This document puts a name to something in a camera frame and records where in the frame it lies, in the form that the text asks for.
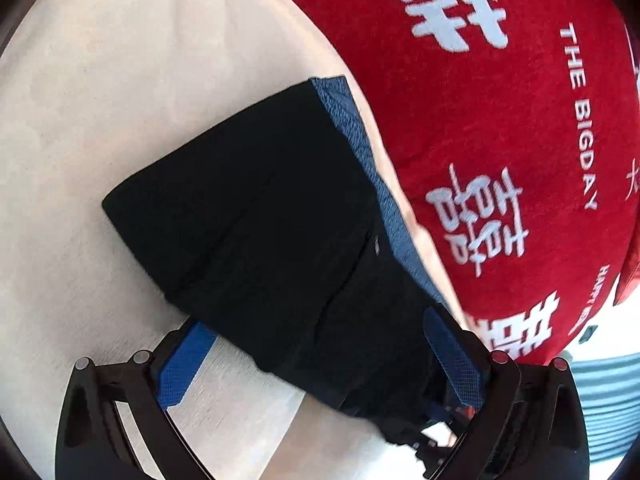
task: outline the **beige fabric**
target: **beige fabric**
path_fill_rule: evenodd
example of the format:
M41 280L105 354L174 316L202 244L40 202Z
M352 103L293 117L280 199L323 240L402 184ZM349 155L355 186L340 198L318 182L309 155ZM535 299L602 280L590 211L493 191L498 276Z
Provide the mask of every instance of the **beige fabric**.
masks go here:
M58 415L73 362L125 360L153 348L184 319L130 256L100 200L131 173L253 102L310 76L343 73L332 47L289 0L36 3L0 59L0 415L44 480L54 475ZM420 256L460 312L369 107L349 80ZM220 340L171 414L217 478L253 480L302 397ZM377 465L404 463L406 453L401 460L368 424L308 409L300 415L310 421L303 436L312 441L322 427L332 446L329 455L310 446L298 463L290 456L290 478L308 478L302 469L308 460L345 472L325 470L332 480L378 478ZM267 478L279 478L278 463Z

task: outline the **gray striped fabric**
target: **gray striped fabric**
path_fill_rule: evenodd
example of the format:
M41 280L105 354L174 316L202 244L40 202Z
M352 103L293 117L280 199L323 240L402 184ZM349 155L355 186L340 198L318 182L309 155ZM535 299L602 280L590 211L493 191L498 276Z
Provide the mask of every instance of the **gray striped fabric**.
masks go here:
M591 463L623 456L640 432L640 354L571 366Z

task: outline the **red fabric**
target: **red fabric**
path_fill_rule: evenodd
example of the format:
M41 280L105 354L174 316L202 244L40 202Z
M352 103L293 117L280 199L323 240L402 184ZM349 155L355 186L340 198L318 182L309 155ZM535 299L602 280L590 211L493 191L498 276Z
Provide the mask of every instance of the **red fabric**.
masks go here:
M548 362L602 306L636 220L638 98L618 10L610 0L294 1L362 87L485 344ZM430 34L438 4L457 30L440 20ZM462 193L474 182L478 199L446 202L454 180ZM477 248L493 257L463 263L483 228L497 229Z
M622 265L613 304L619 305L628 300L638 285L640 285L640 218L636 220L636 228L629 244L625 262Z

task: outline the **red t-shirt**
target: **red t-shirt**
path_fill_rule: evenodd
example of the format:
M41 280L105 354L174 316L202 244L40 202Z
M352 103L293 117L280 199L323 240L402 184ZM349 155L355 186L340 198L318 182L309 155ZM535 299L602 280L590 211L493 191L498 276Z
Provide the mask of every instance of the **red t-shirt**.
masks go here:
M610 0L293 0L367 97L490 349L548 362L604 302L636 219L639 107Z

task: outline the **blue trim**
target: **blue trim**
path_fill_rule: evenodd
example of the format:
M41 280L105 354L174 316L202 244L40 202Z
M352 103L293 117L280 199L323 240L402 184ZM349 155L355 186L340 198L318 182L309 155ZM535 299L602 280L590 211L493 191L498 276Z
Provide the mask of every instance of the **blue trim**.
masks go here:
M166 362L158 378L158 403L163 410L179 404L218 336L196 323Z
M480 372L432 308L424 311L422 330L460 402L476 410L482 408Z
M351 96L347 79L344 76L328 79L312 78L311 82L324 108L334 120L335 127L347 138L362 169L376 188L386 234L396 260L432 298L447 306L444 297L433 284L418 256L396 200L378 174L369 137Z

